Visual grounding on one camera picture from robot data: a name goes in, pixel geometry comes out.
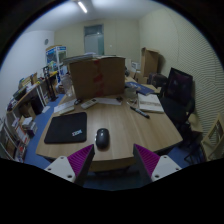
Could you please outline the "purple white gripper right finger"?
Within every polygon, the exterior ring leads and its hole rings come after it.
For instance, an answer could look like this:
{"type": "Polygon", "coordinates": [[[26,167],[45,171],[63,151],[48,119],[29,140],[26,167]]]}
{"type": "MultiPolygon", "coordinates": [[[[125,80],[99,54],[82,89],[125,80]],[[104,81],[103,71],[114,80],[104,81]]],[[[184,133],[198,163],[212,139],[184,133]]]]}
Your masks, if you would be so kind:
{"type": "Polygon", "coordinates": [[[156,153],[134,144],[133,155],[144,184],[149,184],[181,170],[168,155],[156,153]]]}

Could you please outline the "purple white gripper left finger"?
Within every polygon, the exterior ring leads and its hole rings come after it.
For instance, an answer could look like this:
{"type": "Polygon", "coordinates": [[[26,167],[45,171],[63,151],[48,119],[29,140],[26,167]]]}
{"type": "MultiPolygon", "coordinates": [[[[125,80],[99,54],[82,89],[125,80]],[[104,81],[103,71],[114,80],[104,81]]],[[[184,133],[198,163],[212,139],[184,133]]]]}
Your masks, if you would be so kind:
{"type": "Polygon", "coordinates": [[[68,157],[59,156],[45,170],[69,182],[83,186],[94,155],[94,145],[91,144],[68,157]]]}

